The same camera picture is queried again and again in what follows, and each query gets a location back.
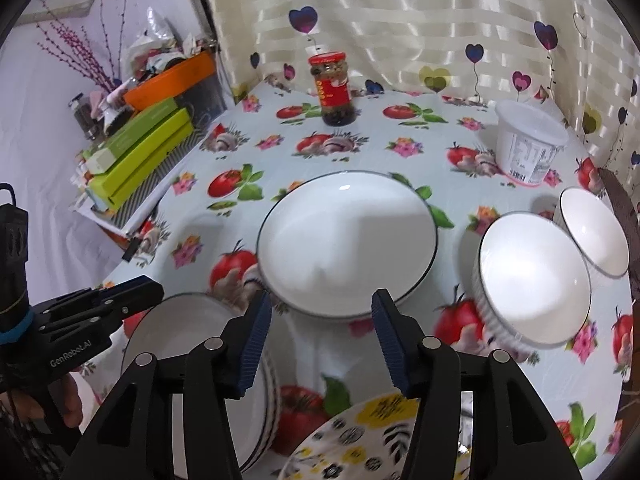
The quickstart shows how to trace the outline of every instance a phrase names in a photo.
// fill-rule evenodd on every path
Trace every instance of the pink heart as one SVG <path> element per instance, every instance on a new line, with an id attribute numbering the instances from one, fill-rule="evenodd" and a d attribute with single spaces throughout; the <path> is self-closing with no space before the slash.
<path id="1" fill-rule="evenodd" d="M 531 86 L 531 78 L 528 75 L 523 74 L 516 70 L 511 76 L 511 80 L 513 81 L 513 85 L 516 87 L 518 92 L 524 92 L 527 88 Z"/>

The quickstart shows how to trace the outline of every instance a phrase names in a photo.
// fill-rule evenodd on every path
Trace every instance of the orange tray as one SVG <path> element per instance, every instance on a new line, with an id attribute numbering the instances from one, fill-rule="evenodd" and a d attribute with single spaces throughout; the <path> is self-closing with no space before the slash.
<path id="1" fill-rule="evenodd" d="M 180 95 L 215 73 L 215 60 L 204 51 L 129 90 L 124 94 L 124 101 L 141 112 L 163 99 Z"/>

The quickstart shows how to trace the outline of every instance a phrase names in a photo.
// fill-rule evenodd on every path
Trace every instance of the table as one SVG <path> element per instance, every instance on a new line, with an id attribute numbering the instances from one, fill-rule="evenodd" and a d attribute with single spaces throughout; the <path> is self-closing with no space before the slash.
<path id="1" fill-rule="evenodd" d="M 531 99 L 532 104 L 555 107 L 544 101 Z M 180 178 L 146 226 L 141 251 L 118 266 L 105 285 L 146 274 L 161 282 L 168 296 L 209 292 L 241 312 L 257 286 L 255 242 L 270 208 L 313 177 L 373 170 L 416 189 L 438 225 L 434 265 L 401 311 L 415 317 L 425 333 L 435 333 L 456 349 L 487 355 L 499 343 L 481 322 L 464 326 L 475 315 L 470 282 L 481 234 L 509 211 L 550 218 L 560 192 L 569 186 L 591 188 L 608 203 L 599 177 L 593 178 L 597 173 L 590 177 L 590 160 L 574 135 L 545 182 L 529 188 L 508 180 L 495 165 L 491 149 L 497 118 L 490 107 L 436 94 L 387 91 L 354 99 L 357 120 L 329 128 L 316 104 L 315 97 L 263 82 L 216 120 L 212 134 L 188 156 Z M 319 219 L 309 226 L 309 235 L 321 234 Z M 392 389 L 370 320 L 313 319 L 284 304 L 276 311 L 268 348 L 281 384 L 296 385 L 289 388 L 290 395 L 315 392 L 324 397 L 327 412 L 320 420 L 317 413 L 299 414 L 298 420 L 308 425 L 299 431 L 310 433 L 349 405 Z M 629 314 L 625 276 L 594 291 L 588 323 L 566 348 L 513 353 L 588 480 L 603 471 L 619 446 L 616 411 L 629 374 Z M 123 329 L 113 341 L 111 349 L 84 367 L 100 397 L 118 379 L 127 341 Z M 281 425 L 279 450 L 292 450 L 297 443 L 289 425 Z M 572 435 L 575 428 L 582 430 L 581 440 Z M 266 478 L 283 463 L 270 454 L 247 476 Z"/>

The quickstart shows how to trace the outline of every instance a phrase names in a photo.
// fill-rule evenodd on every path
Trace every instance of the striped curtain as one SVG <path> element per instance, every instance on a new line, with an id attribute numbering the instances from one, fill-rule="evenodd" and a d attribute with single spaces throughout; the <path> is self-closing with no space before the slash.
<path id="1" fill-rule="evenodd" d="M 640 200 L 640 56 L 606 0 L 209 1 L 236 95 L 269 74 L 311 91 L 306 60 L 329 50 L 347 53 L 352 85 L 369 91 L 487 103 L 546 92 Z"/>

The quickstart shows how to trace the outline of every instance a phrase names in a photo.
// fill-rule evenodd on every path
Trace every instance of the human hand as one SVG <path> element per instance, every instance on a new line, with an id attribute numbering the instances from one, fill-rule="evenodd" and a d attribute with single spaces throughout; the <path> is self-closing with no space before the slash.
<path id="1" fill-rule="evenodd" d="M 78 385 L 70 374 L 62 377 L 61 382 L 65 402 L 65 413 L 62 418 L 68 428 L 77 428 L 82 422 L 82 401 L 78 395 Z M 12 397 L 21 422 L 44 418 L 42 407 L 27 394 L 14 390 Z M 13 415 L 8 394 L 0 394 L 0 402 Z"/>

